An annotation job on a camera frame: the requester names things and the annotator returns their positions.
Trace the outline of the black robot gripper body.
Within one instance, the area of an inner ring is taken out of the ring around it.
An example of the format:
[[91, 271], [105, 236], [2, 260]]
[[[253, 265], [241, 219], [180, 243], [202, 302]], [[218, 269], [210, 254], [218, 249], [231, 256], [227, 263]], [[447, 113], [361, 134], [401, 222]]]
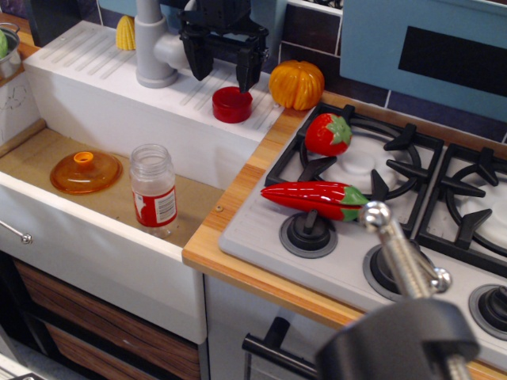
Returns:
[[212, 55], [215, 51], [237, 54], [247, 39], [264, 37], [267, 58], [269, 30], [252, 20], [251, 8], [250, 1], [196, 1], [178, 14], [180, 35], [184, 31], [203, 35]]

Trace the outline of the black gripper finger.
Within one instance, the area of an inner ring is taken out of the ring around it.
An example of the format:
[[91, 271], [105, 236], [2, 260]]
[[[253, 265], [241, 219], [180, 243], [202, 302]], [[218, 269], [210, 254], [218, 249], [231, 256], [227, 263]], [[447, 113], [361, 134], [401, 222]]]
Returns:
[[249, 38], [237, 53], [236, 77], [240, 93], [247, 93], [258, 83], [266, 60], [265, 38]]
[[206, 45], [204, 36], [199, 33], [184, 31], [181, 41], [193, 76], [202, 81], [212, 72], [212, 51]]

